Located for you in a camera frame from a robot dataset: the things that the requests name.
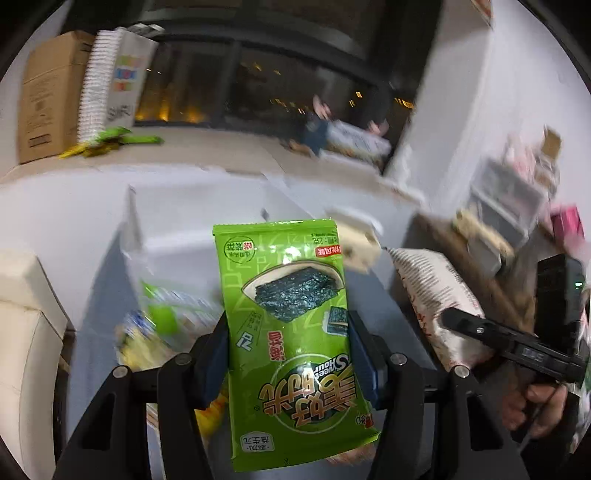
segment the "metal screw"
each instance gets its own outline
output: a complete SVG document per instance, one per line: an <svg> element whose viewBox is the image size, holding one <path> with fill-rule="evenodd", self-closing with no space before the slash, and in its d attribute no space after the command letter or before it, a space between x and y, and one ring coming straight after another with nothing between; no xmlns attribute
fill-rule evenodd
<svg viewBox="0 0 591 480"><path fill-rule="evenodd" d="M191 363L191 355L188 353L180 353L174 358L174 363L177 365L188 365Z"/></svg>
<svg viewBox="0 0 591 480"><path fill-rule="evenodd" d="M113 370L113 376L115 378L123 378L125 375L127 375L127 367L124 367L123 365L120 365Z"/></svg>
<svg viewBox="0 0 591 480"><path fill-rule="evenodd" d="M468 375L470 375L470 369L468 367L464 367L463 365L458 365L453 369L453 371L460 378L466 378Z"/></svg>
<svg viewBox="0 0 591 480"><path fill-rule="evenodd" d="M394 365L398 365L399 367L403 366L407 362L406 355L403 355L402 353L392 354L390 360Z"/></svg>

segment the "brown cardboard box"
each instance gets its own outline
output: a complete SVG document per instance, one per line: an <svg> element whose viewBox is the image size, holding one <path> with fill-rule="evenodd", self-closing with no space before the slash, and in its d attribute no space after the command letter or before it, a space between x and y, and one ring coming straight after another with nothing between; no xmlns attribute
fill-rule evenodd
<svg viewBox="0 0 591 480"><path fill-rule="evenodd" d="M57 155L76 144L78 104L94 36L64 33L29 55L18 114L18 161Z"/></svg>

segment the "green seaweed snack package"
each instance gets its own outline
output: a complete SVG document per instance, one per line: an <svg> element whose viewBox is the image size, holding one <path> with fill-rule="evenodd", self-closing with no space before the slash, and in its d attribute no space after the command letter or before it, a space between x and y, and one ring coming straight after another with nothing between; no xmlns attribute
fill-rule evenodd
<svg viewBox="0 0 591 480"><path fill-rule="evenodd" d="M213 227L230 330L236 471L312 462L373 442L349 358L332 220Z"/></svg>

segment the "cream leather sofa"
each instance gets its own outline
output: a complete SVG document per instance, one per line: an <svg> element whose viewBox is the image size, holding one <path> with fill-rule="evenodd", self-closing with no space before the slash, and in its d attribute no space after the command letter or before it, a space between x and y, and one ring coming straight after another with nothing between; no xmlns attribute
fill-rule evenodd
<svg viewBox="0 0 591 480"><path fill-rule="evenodd" d="M53 396L67 319L33 254L0 250L0 435L31 480L50 480Z"/></svg>

